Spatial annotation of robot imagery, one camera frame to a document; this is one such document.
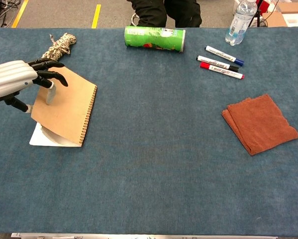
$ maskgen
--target red marker cap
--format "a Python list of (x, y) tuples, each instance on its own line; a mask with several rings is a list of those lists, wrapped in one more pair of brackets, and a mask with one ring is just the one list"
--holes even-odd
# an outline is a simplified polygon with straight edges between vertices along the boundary
[(201, 62), (201, 64), (199, 66), (202, 67), (202, 68), (205, 68), (205, 69), (209, 69), (210, 64), (205, 63), (205, 62)]

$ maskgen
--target spiral binding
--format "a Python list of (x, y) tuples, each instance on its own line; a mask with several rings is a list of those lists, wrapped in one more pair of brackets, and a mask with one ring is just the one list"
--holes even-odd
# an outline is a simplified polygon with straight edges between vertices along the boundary
[(83, 144), (86, 133), (87, 133), (87, 128), (88, 128), (88, 124), (89, 124), (89, 120), (90, 120), (91, 111), (93, 110), (93, 106), (94, 106), (94, 102), (95, 102), (95, 98), (96, 98), (96, 92), (97, 92), (97, 86), (95, 86), (93, 96), (91, 97), (90, 104), (89, 104), (89, 107), (87, 110), (86, 119), (84, 122), (83, 130), (81, 132), (80, 140), (79, 140), (79, 143), (81, 143), (81, 144)]

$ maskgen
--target pringles can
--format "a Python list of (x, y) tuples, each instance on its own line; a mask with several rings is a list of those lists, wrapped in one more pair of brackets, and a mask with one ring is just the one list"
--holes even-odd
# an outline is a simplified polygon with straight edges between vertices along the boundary
[(124, 30), (126, 46), (183, 51), (185, 30), (160, 27), (127, 26)]

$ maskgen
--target floor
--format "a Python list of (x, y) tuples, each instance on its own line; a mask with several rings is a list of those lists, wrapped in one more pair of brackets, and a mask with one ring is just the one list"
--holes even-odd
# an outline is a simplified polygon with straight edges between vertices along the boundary
[[(229, 27), (233, 19), (234, 0), (197, 1), (201, 6), (201, 27)], [(14, 20), (24, 2), (27, 5), (16, 24)], [(99, 15), (94, 20), (96, 9)], [(8, 27), (14, 23), (13, 27), (21, 28), (91, 28), (93, 23), (94, 26), (97, 24), (97, 28), (125, 27), (130, 24), (133, 13), (131, 3), (126, 0), (20, 0), (18, 9), (14, 8), (6, 14), (5, 22), (9, 23)], [(167, 27), (174, 27), (174, 21), (170, 18)], [(9, 239), (10, 235), (0, 234), (0, 239)]]

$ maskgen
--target person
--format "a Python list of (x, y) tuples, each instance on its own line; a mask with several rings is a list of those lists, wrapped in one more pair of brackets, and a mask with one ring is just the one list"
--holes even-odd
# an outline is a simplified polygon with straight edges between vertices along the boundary
[(196, 0), (127, 0), (139, 16), (138, 26), (165, 27), (167, 15), (175, 27), (199, 27), (202, 23)]

